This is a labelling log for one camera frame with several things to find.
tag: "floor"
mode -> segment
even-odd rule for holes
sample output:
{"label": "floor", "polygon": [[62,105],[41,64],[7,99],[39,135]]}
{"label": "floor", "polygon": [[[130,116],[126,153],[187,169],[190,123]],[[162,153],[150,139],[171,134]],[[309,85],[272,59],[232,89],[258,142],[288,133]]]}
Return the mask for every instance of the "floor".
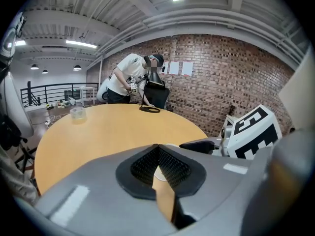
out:
{"label": "floor", "polygon": [[[63,116],[69,113],[70,109],[81,107],[81,106],[82,106],[81,103],[76,103],[75,106],[69,106],[64,109],[54,107],[51,110],[46,110],[44,108],[44,109],[38,109],[38,110],[27,112],[34,128],[34,135],[28,138],[28,142],[24,144],[24,147],[33,149],[38,146],[39,141],[41,140],[41,138],[43,137],[43,135],[49,128],[47,127],[47,125],[45,125],[45,122],[47,120],[51,120],[52,122],[51,125],[53,125],[53,123],[58,120],[57,118],[59,118],[59,116],[62,118]],[[84,102],[85,108],[90,107],[90,106],[93,106],[92,101]],[[18,147],[12,147],[10,150],[7,151],[7,153],[12,158],[13,161],[16,161],[18,158],[20,158],[23,155],[21,149]],[[33,164],[33,161],[29,160],[27,163],[27,167],[31,166],[32,164]],[[33,169],[25,171],[25,174],[28,175],[29,177],[31,177],[32,173],[33,173]]]}

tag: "small white table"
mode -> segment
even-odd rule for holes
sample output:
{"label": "small white table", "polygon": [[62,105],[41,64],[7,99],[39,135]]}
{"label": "small white table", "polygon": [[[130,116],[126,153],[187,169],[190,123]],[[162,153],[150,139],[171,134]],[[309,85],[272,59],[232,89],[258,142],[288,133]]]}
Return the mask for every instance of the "small white table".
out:
{"label": "small white table", "polygon": [[80,87],[80,98],[81,98],[81,103],[82,106],[84,106],[84,98],[83,98],[83,91],[86,90],[93,90],[93,105],[95,105],[95,88],[93,87]]}

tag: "metal railing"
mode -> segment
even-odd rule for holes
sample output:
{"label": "metal railing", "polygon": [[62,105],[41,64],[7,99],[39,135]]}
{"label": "metal railing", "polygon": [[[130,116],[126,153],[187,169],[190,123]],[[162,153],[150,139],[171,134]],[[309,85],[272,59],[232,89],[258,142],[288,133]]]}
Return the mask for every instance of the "metal railing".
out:
{"label": "metal railing", "polygon": [[[80,87],[95,88],[95,97],[98,91],[98,83],[62,83],[42,85],[21,89],[21,100],[24,107],[51,104],[58,100],[67,101],[70,97],[80,100]],[[83,90],[83,98],[93,97],[92,90]]]}

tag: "round table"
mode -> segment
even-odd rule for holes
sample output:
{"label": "round table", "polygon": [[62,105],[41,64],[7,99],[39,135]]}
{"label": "round table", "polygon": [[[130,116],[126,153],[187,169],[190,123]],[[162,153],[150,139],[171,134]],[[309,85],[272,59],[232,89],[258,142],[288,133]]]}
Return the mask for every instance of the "round table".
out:
{"label": "round table", "polygon": [[74,124],[70,115],[58,120],[41,139],[35,175],[41,194],[85,163],[150,144],[176,144],[206,138],[195,124],[161,110],[139,110],[139,105],[111,104],[86,108],[87,120]]}

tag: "round black base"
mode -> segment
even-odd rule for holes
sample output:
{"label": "round black base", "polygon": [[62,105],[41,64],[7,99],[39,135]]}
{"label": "round black base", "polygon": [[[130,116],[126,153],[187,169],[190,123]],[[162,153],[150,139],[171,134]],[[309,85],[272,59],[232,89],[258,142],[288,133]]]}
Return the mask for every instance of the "round black base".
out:
{"label": "round black base", "polygon": [[158,108],[153,108],[153,107],[140,107],[139,108],[141,111],[144,111],[144,112],[148,112],[148,113],[159,113],[160,112],[160,109]]}

